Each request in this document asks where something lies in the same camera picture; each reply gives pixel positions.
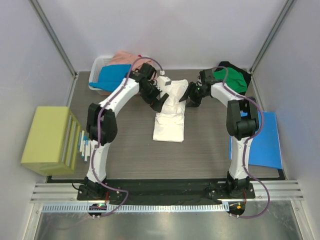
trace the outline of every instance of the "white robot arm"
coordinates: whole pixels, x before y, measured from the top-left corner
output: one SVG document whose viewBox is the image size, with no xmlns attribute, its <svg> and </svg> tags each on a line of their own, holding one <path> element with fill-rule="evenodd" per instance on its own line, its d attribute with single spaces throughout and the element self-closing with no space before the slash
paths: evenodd
<svg viewBox="0 0 320 240">
<path fill-rule="evenodd" d="M 105 193 L 100 185 L 106 179 L 106 163 L 109 147 L 115 139 L 118 128 L 116 117 L 122 107 L 137 93 L 152 109 L 161 112 L 162 106 L 169 97 L 165 93 L 160 99 L 158 81 L 170 85 L 171 80 L 163 75 L 157 81 L 151 80 L 156 69 L 144 63 L 138 71 L 132 71 L 129 78 L 124 78 L 117 89 L 99 104 L 92 103 L 88 109 L 86 131 L 91 139 L 91 160 L 84 185 L 79 188 L 78 199 L 99 199 Z"/>
<path fill-rule="evenodd" d="M 211 96 L 227 107 L 226 128 L 232 136 L 231 166 L 227 173 L 226 187 L 231 197 L 242 196 L 249 188 L 250 178 L 244 166 L 248 166 L 253 136 L 259 128 L 257 108 L 248 100 L 235 96 L 227 84 L 213 77 L 213 69 L 200 71 L 201 85 L 190 82 L 180 101 L 190 98 L 188 107 L 198 107 L 202 98 Z"/>
</svg>

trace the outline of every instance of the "plastic basket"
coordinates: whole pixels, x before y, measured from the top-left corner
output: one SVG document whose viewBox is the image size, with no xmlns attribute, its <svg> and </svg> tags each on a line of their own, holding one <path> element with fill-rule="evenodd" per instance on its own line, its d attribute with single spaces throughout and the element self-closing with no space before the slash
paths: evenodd
<svg viewBox="0 0 320 240">
<path fill-rule="evenodd" d="M 107 64 L 111 61 L 111 59 L 112 59 L 112 57 L 110 57 L 110 56 L 100 56 L 94 60 L 92 68 L 91 68 L 90 77 L 89 77 L 89 83 L 97 83 L 98 82 L 101 69 L 103 67 L 107 66 Z M 92 86 L 89 86 L 89 89 L 96 91 L 100 95 L 110 95 L 111 94 L 111 92 L 109 92 L 109 91 L 104 91 L 104 90 L 101 90 L 99 88 L 95 88 Z"/>
</svg>

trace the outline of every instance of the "gray table surface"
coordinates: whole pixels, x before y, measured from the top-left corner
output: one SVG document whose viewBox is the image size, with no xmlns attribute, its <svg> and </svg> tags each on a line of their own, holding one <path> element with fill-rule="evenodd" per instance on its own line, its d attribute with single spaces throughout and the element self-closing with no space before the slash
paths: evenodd
<svg viewBox="0 0 320 240">
<path fill-rule="evenodd" d="M 198 69 L 166 70 L 172 80 L 196 81 Z M 88 107 L 106 98 L 88 88 L 90 72 L 80 72 L 70 109 L 86 128 Z M 252 86 L 247 91 L 254 96 Z M 156 112 L 140 96 L 134 96 L 119 112 L 118 134 L 107 156 L 109 179 L 176 179 L 225 178 L 231 161 L 228 159 L 229 135 L 226 129 L 227 109 L 215 98 L 206 97 L 198 108 L 187 108 L 184 120 L 184 141 L 153 141 Z M 89 164 L 79 155 L 74 175 L 53 176 L 53 179 L 83 179 Z M 250 166 L 259 178 L 276 178 L 274 168 Z"/>
</svg>

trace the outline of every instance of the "yellow-green box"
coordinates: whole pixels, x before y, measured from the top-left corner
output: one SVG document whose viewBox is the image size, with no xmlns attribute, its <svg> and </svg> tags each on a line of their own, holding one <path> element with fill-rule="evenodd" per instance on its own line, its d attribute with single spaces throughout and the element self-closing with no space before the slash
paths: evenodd
<svg viewBox="0 0 320 240">
<path fill-rule="evenodd" d="M 74 174 L 81 124 L 66 106 L 39 106 L 21 164 L 43 176 Z"/>
</svg>

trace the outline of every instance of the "cable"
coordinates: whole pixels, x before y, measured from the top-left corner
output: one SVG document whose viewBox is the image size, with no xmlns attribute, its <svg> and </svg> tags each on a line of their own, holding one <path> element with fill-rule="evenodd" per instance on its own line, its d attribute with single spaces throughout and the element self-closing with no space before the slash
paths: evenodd
<svg viewBox="0 0 320 240">
<path fill-rule="evenodd" d="M 129 196 L 129 192 L 128 192 L 127 190 L 118 189 L 118 188 L 113 188 L 113 187 L 110 187 L 110 186 L 104 184 L 104 183 L 98 178 L 98 175 L 97 175 L 97 173 L 96 173 L 96 171 L 95 171 L 95 168 L 94 168 L 94 158 L 95 158 L 96 150 L 97 150 L 97 148 L 100 147 L 100 144 L 101 144 L 101 117 L 102 117 L 102 113 L 103 113 L 103 111 L 106 109 L 106 107 L 116 98 L 116 96 L 118 96 L 118 95 L 122 92 L 122 90 L 123 90 L 123 89 L 125 88 L 125 86 L 128 84 L 128 79 L 129 79 L 130 73 L 131 73 L 131 71 L 132 71 L 132 69 L 133 69 L 133 66 L 136 64 L 136 62 L 138 62 L 139 60 L 142 60 L 142 59 L 149 59 L 149 60 L 151 60 L 151 61 L 154 61 L 154 62 L 160 67 L 160 70 L 163 71 L 163 68 L 162 68 L 162 66 L 159 64 L 159 62 L 157 62 L 156 60 L 152 59 L 151 57 L 142 56 L 142 57 L 136 59 L 136 60 L 132 63 L 132 65 L 131 65 L 131 67 L 130 67 L 127 75 L 126 75 L 125 81 L 124 81 L 123 85 L 121 86 L 121 88 L 105 103 L 105 105 L 101 108 L 101 110 L 100 110 L 99 113 L 98 113 L 98 117 L 97 117 L 97 138 L 98 138 L 98 139 L 97 139 L 97 145 L 94 146 L 94 149 L 93 149 L 93 152 L 92 152 L 92 155 L 91 155 L 91 159 L 90 159 L 90 164 L 91 164 L 91 168 L 92 168 L 92 173 L 93 173 L 95 179 L 97 180 L 97 182 L 98 182 L 99 184 L 101 184 L 103 187 L 105 187 L 106 189 L 109 189 L 109 190 L 112 190 L 112 191 L 115 191 L 115 192 L 125 193 L 125 197 L 124 197 L 123 201 L 122 201 L 115 209 L 113 209 L 112 211 L 107 212 L 107 213 L 105 213 L 105 214 L 102 214 L 102 215 L 100 216 L 100 217 L 102 217 L 102 218 L 103 218 L 103 217 L 106 217 L 106 216 L 109 216 L 109 215 L 113 214 L 115 211 L 117 211 L 123 204 L 125 204 L 125 202 L 126 202 L 127 199 L 128 199 L 128 196 Z"/>
<path fill-rule="evenodd" d="M 218 68 L 221 68 L 221 69 L 225 69 L 226 71 L 226 74 L 224 76 L 224 79 L 222 81 L 222 86 L 223 88 L 228 92 L 230 93 L 231 95 L 237 97 L 237 98 L 240 98 L 240 99 L 244 99 L 244 100 L 247 100 L 249 101 L 250 103 L 252 103 L 256 109 L 259 111 L 260 115 L 261 115 L 261 126 L 260 128 L 258 129 L 258 131 L 252 135 L 251 137 L 249 137 L 247 140 L 244 141 L 244 147 L 243 147 L 243 154 L 242 154 L 242 165 L 243 165 L 243 169 L 245 171 L 245 173 L 250 177 L 252 178 L 253 180 L 257 181 L 258 183 L 260 183 L 263 188 L 265 189 L 265 192 L 266 192 L 266 195 L 267 195 L 267 204 L 265 206 L 265 208 L 262 210 L 262 212 L 256 214 L 256 215 L 253 215 L 253 216 L 238 216 L 238 215 L 235 215 L 235 214 L 232 214 L 232 216 L 236 217 L 236 218 L 241 218 L 241 219 L 254 219 L 254 218 L 257 218 L 257 217 L 260 217 L 262 214 L 264 214 L 269 206 L 270 206 L 270 193 L 268 191 L 268 188 L 266 187 L 266 185 L 260 181 L 258 178 L 256 178 L 255 176 L 251 175 L 251 173 L 249 172 L 249 170 L 247 169 L 246 167 L 246 150 L 247 150 L 247 143 L 248 141 L 250 141 L 251 139 L 255 138 L 257 135 L 259 135 L 265 125 L 265 117 L 264 117 L 264 114 L 263 114 L 263 111 L 262 109 L 259 107 L 259 105 L 253 101 L 252 99 L 246 97 L 246 96 L 242 96 L 242 95 L 239 95 L 237 94 L 235 91 L 233 91 L 231 88 L 228 87 L 228 85 L 226 85 L 226 80 L 227 80 L 227 77 L 228 77 L 228 69 L 224 66 L 217 66 L 217 67 L 214 67 L 212 70 L 215 70 L 215 69 L 218 69 Z"/>
</svg>

